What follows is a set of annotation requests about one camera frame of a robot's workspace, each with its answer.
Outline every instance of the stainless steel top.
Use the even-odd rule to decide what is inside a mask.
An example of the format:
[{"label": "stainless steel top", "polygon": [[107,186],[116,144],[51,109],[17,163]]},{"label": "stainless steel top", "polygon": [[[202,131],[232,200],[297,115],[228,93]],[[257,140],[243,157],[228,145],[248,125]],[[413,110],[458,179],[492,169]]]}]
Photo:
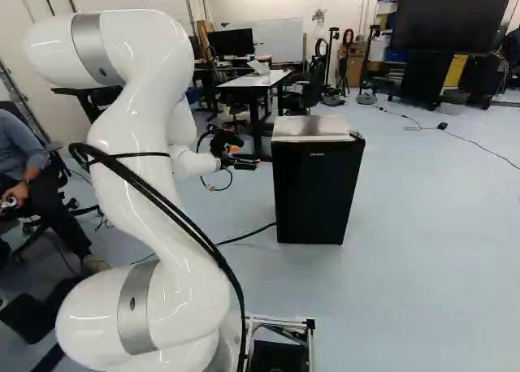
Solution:
[{"label": "stainless steel top", "polygon": [[345,142],[355,141],[349,121],[343,116],[279,116],[272,141]]}]

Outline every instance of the black tv screen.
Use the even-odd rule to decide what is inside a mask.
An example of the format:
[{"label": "black tv screen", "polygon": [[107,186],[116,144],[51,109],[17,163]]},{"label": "black tv screen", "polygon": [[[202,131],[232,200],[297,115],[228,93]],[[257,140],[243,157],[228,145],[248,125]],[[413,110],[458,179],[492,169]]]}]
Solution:
[{"label": "black tv screen", "polygon": [[394,50],[486,54],[507,29],[509,0],[399,0]]}]

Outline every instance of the power cord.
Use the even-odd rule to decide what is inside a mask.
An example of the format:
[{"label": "power cord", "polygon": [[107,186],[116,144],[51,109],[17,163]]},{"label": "power cord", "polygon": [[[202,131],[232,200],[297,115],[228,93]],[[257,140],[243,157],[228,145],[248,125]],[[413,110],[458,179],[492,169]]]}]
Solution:
[{"label": "power cord", "polygon": [[259,234],[260,232],[265,231],[268,228],[274,227],[274,226],[276,226],[276,222],[269,223],[266,226],[260,227],[258,230],[249,232],[249,233],[247,233],[247,234],[245,234],[243,236],[238,236],[237,238],[231,238],[230,240],[223,240],[222,242],[219,242],[215,246],[223,246],[225,244],[232,244],[233,242],[238,242],[239,240],[244,240],[246,238],[249,238],[250,236],[255,236],[255,235]]},{"label": "power cord", "polygon": [[108,224],[108,218],[105,218],[105,214],[101,215],[101,220],[99,221],[99,224],[94,228],[94,231],[99,231],[99,229],[105,225],[105,228],[114,228],[114,226],[111,226]]},{"label": "power cord", "polygon": [[476,142],[476,141],[472,141],[471,139],[467,139],[463,136],[459,136],[457,134],[453,134],[449,131],[446,131],[446,128],[448,127],[448,124],[447,123],[441,123],[439,124],[437,127],[430,127],[430,128],[426,128],[426,127],[423,127],[417,120],[415,119],[412,119],[410,118],[409,116],[407,115],[402,115],[402,114],[398,114],[398,113],[395,113],[395,112],[390,112],[389,110],[387,110],[386,108],[382,107],[382,106],[376,106],[375,107],[377,110],[380,110],[386,114],[390,114],[390,115],[395,115],[395,116],[400,116],[402,118],[405,118],[405,119],[408,119],[408,120],[411,120],[412,122],[415,123],[415,125],[417,127],[404,127],[404,129],[406,131],[422,131],[422,130],[438,130],[438,131],[441,131],[447,135],[450,135],[454,138],[457,138],[457,139],[460,139],[461,141],[465,141],[465,142],[468,142],[468,143],[471,143],[472,145],[475,145],[477,146],[478,148],[480,148],[481,150],[485,151],[486,153],[490,153],[491,155],[494,155],[495,157],[498,157],[500,159],[503,159],[504,161],[506,161],[510,166],[514,167],[515,169],[517,170],[520,170],[520,167],[516,164],[514,164],[513,162],[511,162],[511,160],[509,160],[508,158],[504,157],[503,155],[500,155],[500,154],[497,154],[493,151],[491,151],[490,149],[486,149],[484,146],[482,146],[479,142]]},{"label": "power cord", "polygon": [[82,175],[81,173],[78,173],[77,171],[74,171],[72,169],[68,169],[68,171],[70,171],[71,173],[74,173],[75,175],[78,175],[79,177],[81,177],[87,184],[90,184],[92,185],[92,181],[90,181],[89,179],[87,179],[84,175]]},{"label": "power cord", "polygon": [[62,260],[65,263],[65,265],[67,266],[67,268],[69,269],[69,271],[71,273],[73,273],[74,276],[78,276],[78,273],[75,270],[72,269],[71,264],[69,264],[68,260],[65,258],[65,254],[63,254],[63,252],[59,248],[59,246],[57,246],[53,240],[50,240],[50,243],[54,246],[54,249],[58,252],[58,254],[62,257]]},{"label": "power cord", "polygon": [[[215,244],[215,246],[223,246],[225,244],[232,244],[233,242],[238,242],[239,240],[245,240],[246,238],[249,238],[250,236],[254,236],[256,234],[259,234],[261,233],[262,231],[265,231],[267,230],[268,228],[271,228],[271,227],[274,227],[276,226],[276,222],[273,222],[273,223],[269,223],[267,224],[266,226],[264,227],[260,227],[258,230],[255,230],[255,231],[252,231],[252,232],[249,232],[243,236],[238,236],[236,238],[231,238],[230,240],[223,240],[222,242],[219,242],[218,244]],[[152,258],[153,256],[155,256],[155,253],[151,253],[149,256],[146,256],[140,260],[137,260],[137,261],[134,261],[134,262],[131,262],[129,265],[134,265],[134,264],[138,264],[140,262],[143,262],[143,261],[146,261],[147,259],[149,258]]]},{"label": "power cord", "polygon": [[[205,140],[209,135],[211,134],[211,132],[209,131],[206,131],[204,132],[200,138],[198,138],[198,141],[197,141],[197,148],[195,150],[195,153],[198,153],[198,150],[200,149],[201,147],[201,143],[203,140]],[[214,185],[212,184],[206,184],[204,178],[200,175],[199,176],[199,179],[201,180],[202,182],[202,185],[204,185],[204,188],[206,188],[208,191],[211,191],[211,192],[222,192],[222,191],[225,191],[226,189],[228,189],[229,187],[231,187],[231,184],[233,184],[233,174],[232,172],[229,170],[229,169],[224,169],[227,173],[229,173],[229,183],[224,187],[224,188],[216,188]]]}]

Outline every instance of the man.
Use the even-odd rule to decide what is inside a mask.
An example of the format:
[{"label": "man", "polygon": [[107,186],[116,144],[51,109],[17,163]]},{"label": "man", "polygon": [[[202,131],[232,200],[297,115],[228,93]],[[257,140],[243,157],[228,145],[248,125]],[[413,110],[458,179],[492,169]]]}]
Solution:
[{"label": "man", "polygon": [[[104,260],[90,251],[91,242],[58,193],[58,179],[49,167],[49,156],[33,132],[6,110],[0,110],[0,194],[15,197],[16,211],[0,214],[2,219],[36,214],[43,218],[80,259],[82,272],[92,275],[107,269]],[[11,247],[0,239],[0,270]]]}]

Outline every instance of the whiteboard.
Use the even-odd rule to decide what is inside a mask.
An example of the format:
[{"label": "whiteboard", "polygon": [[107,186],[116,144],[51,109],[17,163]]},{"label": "whiteboard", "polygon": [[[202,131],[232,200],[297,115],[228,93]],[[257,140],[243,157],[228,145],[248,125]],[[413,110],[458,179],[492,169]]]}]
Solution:
[{"label": "whiteboard", "polygon": [[251,28],[258,57],[272,55],[273,62],[303,60],[303,18],[234,21],[217,30]]}]

